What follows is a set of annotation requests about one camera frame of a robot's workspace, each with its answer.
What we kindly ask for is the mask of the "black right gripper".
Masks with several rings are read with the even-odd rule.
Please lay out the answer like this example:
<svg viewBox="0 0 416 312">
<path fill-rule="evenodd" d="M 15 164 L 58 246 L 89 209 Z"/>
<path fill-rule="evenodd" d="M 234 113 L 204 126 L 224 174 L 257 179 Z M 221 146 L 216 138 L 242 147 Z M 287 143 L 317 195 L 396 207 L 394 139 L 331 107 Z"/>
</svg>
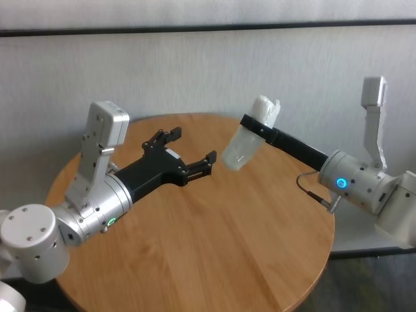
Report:
<svg viewBox="0 0 416 312">
<path fill-rule="evenodd" d="M 328 159 L 328 156 L 325 153 L 284 131 L 273 127 L 270 128 L 247 114 L 242 117 L 240 124 L 247 130 L 264 139 L 267 144 L 284 151 L 286 154 L 294 157 L 316 171 L 320 171 Z"/>
</svg>

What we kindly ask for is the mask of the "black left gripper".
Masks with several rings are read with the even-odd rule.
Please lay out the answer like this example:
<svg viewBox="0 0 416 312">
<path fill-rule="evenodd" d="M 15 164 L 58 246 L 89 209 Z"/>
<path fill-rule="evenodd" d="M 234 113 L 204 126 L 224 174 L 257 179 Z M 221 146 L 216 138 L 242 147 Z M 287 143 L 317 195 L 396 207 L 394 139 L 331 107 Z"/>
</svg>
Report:
<svg viewBox="0 0 416 312">
<path fill-rule="evenodd" d="M 188 182 L 211 175 L 217 152 L 209 152 L 202 160 L 185 164 L 180 156 L 164 146 L 181 138 L 182 128 L 158 130 L 142 144 L 143 156 L 115 173 L 128 190 L 133 203 L 164 184 L 184 187 Z"/>
</svg>

